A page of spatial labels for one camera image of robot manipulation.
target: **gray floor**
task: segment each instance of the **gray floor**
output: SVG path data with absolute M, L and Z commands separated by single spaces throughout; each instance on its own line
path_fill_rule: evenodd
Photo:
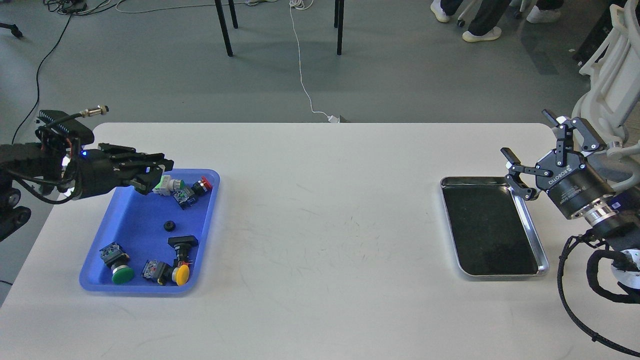
M 122 8 L 205 3 L 211 1 L 129 0 Z M 100 122 L 326 122 L 311 113 L 300 86 L 287 3 L 236 6 L 233 58 L 225 54 L 212 6 L 74 17 L 41 69 L 38 109 L 73 113 L 107 104 L 108 116 L 84 121 L 90 128 Z M 567 1 L 555 24 L 503 17 L 502 38 L 477 44 L 465 43 L 454 21 L 438 23 L 429 4 L 346 1 L 342 56 L 335 54 L 333 1 L 294 11 L 314 107 L 350 122 L 542 122 L 541 109 L 570 115 L 589 90 L 571 50 L 606 1 Z M 39 0 L 0 3 L 0 22 L 18 24 L 25 35 L 17 40 L 0 32 L 0 143 L 11 141 L 32 107 L 36 68 L 66 21 Z M 17 142 L 36 140 L 31 120 Z M 33 216 L 0 243 L 0 279 L 7 281 L 16 278 L 51 209 L 30 196 L 21 204 Z M 0 284 L 0 304 L 9 289 Z

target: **table surface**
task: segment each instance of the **table surface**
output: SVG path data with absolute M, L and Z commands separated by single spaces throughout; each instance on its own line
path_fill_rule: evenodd
M 545 196 L 528 204 L 549 274 L 469 281 L 457 267 L 441 178 L 503 176 L 503 146 L 532 165 L 555 146 L 544 125 L 110 123 L 95 135 L 220 174 L 198 283 L 169 297 L 84 291 L 113 192 L 56 206 L 0 309 L 1 359 L 626 358 L 562 308 L 557 256 L 587 224 Z M 591 292 L 589 255 L 569 259 L 568 300 L 633 347 L 637 309 Z

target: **white shoe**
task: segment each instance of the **white shoe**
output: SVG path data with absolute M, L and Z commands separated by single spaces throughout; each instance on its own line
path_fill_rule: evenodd
M 431 12 L 436 15 L 436 19 L 440 22 L 449 22 L 451 20 L 451 16 L 448 16 L 442 10 L 442 6 L 440 6 L 440 0 L 433 0 L 431 3 Z
M 491 41 L 499 38 L 501 34 L 502 29 L 494 26 L 493 29 L 489 30 L 488 33 L 482 36 L 476 36 L 471 34 L 469 31 L 465 31 L 464 34 L 462 34 L 462 39 L 466 42 Z
M 540 24 L 543 22 L 556 22 L 560 19 L 560 10 L 540 10 L 537 6 L 531 9 L 527 15 L 527 21 L 531 24 Z

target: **stainless steel tray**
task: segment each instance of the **stainless steel tray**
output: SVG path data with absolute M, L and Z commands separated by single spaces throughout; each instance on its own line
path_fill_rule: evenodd
M 458 266 L 474 279 L 544 275 L 549 264 L 525 201 L 503 177 L 440 181 Z

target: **blue tray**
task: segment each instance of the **blue tray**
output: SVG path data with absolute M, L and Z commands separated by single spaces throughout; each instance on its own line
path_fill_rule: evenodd
M 204 176 L 213 189 L 190 208 L 183 210 L 173 196 L 155 193 L 142 195 L 131 186 L 117 188 L 80 270 L 80 285 L 84 289 L 113 293 L 164 294 L 182 293 L 195 285 L 202 267 L 220 176 L 208 169 L 174 169 L 165 174 L 184 180 L 188 185 Z M 167 220 L 175 222 L 174 231 L 164 230 L 163 225 Z M 175 251 L 167 244 L 167 240 L 172 236 L 184 235 L 193 235 L 199 241 L 198 246 L 189 252 L 189 258 L 193 261 L 189 281 L 183 286 L 177 286 L 172 282 L 162 286 L 142 278 L 140 273 L 149 259 L 173 264 Z M 125 284 L 115 285 L 111 282 L 111 269 L 100 258 L 100 249 L 112 241 L 120 244 L 131 257 L 128 265 L 136 273 L 134 278 Z

